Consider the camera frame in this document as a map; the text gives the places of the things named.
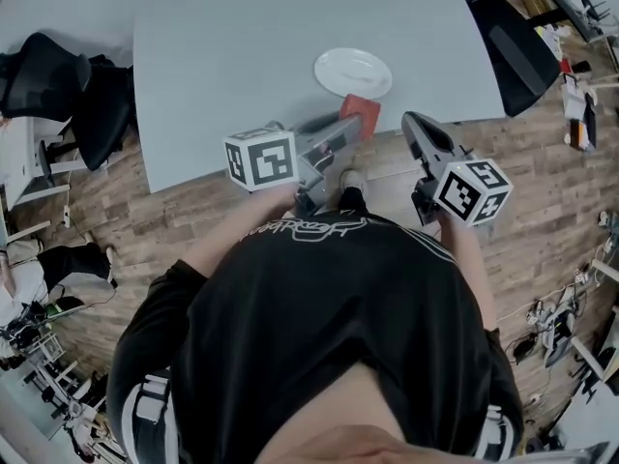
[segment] person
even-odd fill
[[[70,274],[99,276],[115,287],[111,267],[112,247],[102,251],[89,233],[84,235],[84,239],[85,246],[53,247],[14,266],[9,263],[6,248],[0,248],[0,328],[9,325],[27,305],[33,302],[48,304],[51,289]],[[76,298],[60,298],[56,301],[61,310],[80,304],[83,305]]]
[[[340,185],[337,210],[304,218],[281,218],[294,185],[253,194],[152,283],[107,388],[134,464],[175,445],[188,463],[466,462],[490,405],[516,446],[474,231],[441,215],[441,245],[370,214],[360,173]]]

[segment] wooden floor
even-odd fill
[[[586,47],[574,42],[567,49],[573,59],[589,60],[596,75],[612,72],[603,44]],[[615,114],[619,101],[609,92],[601,100],[598,149],[586,155],[563,142],[567,124],[558,82],[516,119],[452,126],[465,146],[475,148],[480,157],[492,157],[516,186],[492,228],[481,232],[499,317],[570,282],[574,269],[589,261],[605,240],[605,232],[597,226],[598,212],[619,207]],[[368,141],[357,150],[354,164],[370,179],[371,210],[402,224],[418,224],[410,192],[420,172],[402,136],[377,136]],[[144,300],[150,282],[244,195],[222,173],[149,194],[134,136],[107,168],[74,173],[71,183],[72,218],[79,230],[90,231],[100,245],[112,244],[117,249],[119,287],[107,304],[96,304],[54,328],[84,370],[106,371],[115,342]],[[18,221],[25,226],[29,220],[51,218],[53,224],[43,235],[47,244],[80,244],[75,228],[62,225],[65,197],[50,198],[43,205],[24,205],[17,213]],[[74,284],[74,291],[88,303],[111,296],[106,284],[94,282]],[[576,323],[576,332],[585,343],[592,342],[614,295],[612,283],[590,290],[584,315]],[[525,314],[526,308],[500,323],[504,346],[527,331]],[[568,374],[571,369],[571,355],[551,372],[544,369],[541,350],[514,365],[530,432],[548,423],[567,402],[574,388]],[[542,394],[542,399],[528,404],[535,393]]]

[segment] black office chair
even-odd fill
[[[480,29],[505,113],[515,117],[534,104],[561,73],[534,27],[506,0],[466,0]]]
[[[18,53],[0,55],[0,111],[7,118],[66,122],[90,75],[84,55],[75,56],[43,33],[35,33]]]

